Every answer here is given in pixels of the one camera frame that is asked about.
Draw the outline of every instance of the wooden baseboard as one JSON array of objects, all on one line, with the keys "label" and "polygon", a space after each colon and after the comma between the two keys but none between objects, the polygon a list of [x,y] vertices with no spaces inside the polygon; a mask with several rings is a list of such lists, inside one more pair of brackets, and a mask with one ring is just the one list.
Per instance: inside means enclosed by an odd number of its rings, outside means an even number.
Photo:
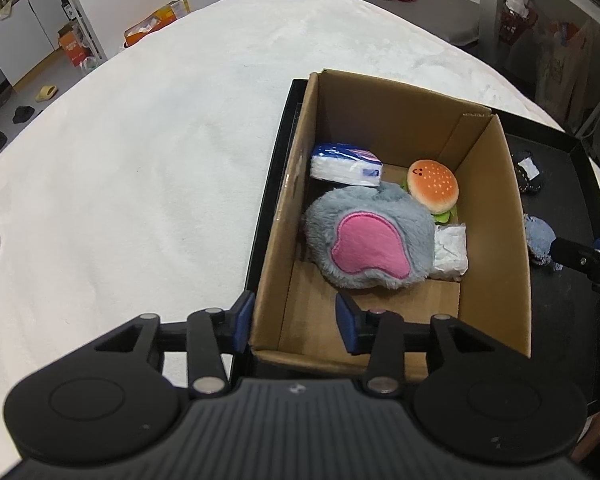
[{"label": "wooden baseboard", "polygon": [[13,85],[13,89],[16,93],[19,93],[25,86],[31,83],[35,78],[42,74],[47,68],[55,63],[60,57],[65,56],[64,50],[58,48],[51,54],[40,61],[35,67],[29,70],[20,81]]}]

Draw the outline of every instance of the black tray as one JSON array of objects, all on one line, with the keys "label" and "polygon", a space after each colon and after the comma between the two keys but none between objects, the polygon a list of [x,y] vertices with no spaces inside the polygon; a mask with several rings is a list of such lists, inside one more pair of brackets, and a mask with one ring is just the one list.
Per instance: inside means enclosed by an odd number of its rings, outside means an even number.
[{"label": "black tray", "polygon": [[[246,288],[257,291],[282,177],[293,141],[306,80],[294,80],[280,121],[254,237]],[[542,124],[494,110],[512,152],[529,150],[544,174],[536,196],[523,196],[526,213],[547,221],[558,236],[583,244],[600,238],[600,189],[582,144]],[[531,269],[532,356],[559,368],[580,386],[589,413],[600,410],[600,296],[582,274]],[[255,360],[241,364],[258,377],[293,377]]]}]

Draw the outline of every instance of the orange box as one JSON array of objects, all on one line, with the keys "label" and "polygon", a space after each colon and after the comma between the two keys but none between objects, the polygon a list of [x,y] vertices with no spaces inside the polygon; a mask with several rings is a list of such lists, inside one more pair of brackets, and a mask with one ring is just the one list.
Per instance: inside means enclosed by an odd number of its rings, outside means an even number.
[{"label": "orange box", "polygon": [[90,54],[89,50],[81,43],[82,34],[73,23],[67,23],[58,31],[58,44],[66,52],[74,66],[79,66]]},{"label": "orange box", "polygon": [[190,12],[191,9],[187,0],[173,0],[164,7],[156,10],[147,19],[128,28],[125,31],[125,46],[136,44],[147,34],[151,34],[180,18],[184,18]]}]

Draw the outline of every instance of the white tablecloth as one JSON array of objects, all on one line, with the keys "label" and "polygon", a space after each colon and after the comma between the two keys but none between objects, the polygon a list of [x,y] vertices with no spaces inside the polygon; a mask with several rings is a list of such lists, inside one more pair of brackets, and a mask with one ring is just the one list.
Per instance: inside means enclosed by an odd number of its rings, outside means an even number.
[{"label": "white tablecloth", "polygon": [[18,380],[142,312],[233,303],[289,86],[323,68],[555,125],[490,67],[361,0],[223,0],[111,59],[0,155],[0,474],[18,459],[2,422]]}]

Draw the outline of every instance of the yellow slipper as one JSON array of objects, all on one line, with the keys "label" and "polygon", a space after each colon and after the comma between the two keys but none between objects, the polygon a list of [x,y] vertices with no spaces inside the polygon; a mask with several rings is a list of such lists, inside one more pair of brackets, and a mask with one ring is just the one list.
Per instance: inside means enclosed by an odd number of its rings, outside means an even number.
[{"label": "yellow slipper", "polygon": [[36,102],[41,103],[42,101],[49,101],[58,92],[56,85],[44,85],[38,95],[36,95]]}]

